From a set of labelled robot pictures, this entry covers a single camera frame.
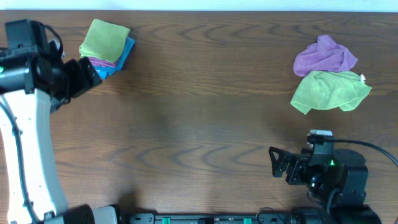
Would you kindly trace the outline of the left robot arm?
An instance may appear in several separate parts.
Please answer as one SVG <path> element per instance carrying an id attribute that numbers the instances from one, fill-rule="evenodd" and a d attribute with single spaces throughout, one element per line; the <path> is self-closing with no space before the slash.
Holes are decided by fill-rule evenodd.
<path id="1" fill-rule="evenodd" d="M 50 115 L 101 79 L 87 58 L 63 62 L 61 38 L 29 19 L 7 22 L 1 52 L 1 135 L 9 179 L 9 223 L 119 223 L 116 207 L 70 208 L 58 178 Z"/>

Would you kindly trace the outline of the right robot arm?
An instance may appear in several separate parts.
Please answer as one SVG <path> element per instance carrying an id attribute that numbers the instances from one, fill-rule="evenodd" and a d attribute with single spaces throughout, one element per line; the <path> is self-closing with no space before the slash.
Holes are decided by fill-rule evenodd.
<path id="1" fill-rule="evenodd" d="M 274 177 L 286 173 L 289 185 L 306 185 L 308 195 L 321 205 L 294 208 L 284 223 L 381 222 L 376 212 L 364 203 L 368 168 L 361 154 L 328 146 L 302 149 L 300 154 L 270 147 L 269 155 Z"/>

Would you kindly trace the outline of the green microfiber cloth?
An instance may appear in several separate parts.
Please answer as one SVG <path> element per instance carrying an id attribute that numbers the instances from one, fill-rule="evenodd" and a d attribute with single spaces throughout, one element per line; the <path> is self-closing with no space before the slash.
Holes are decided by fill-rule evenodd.
<path id="1" fill-rule="evenodd" d="M 80 55 L 114 63 L 121 56 L 129 33 L 127 27 L 94 19 L 79 47 Z"/>

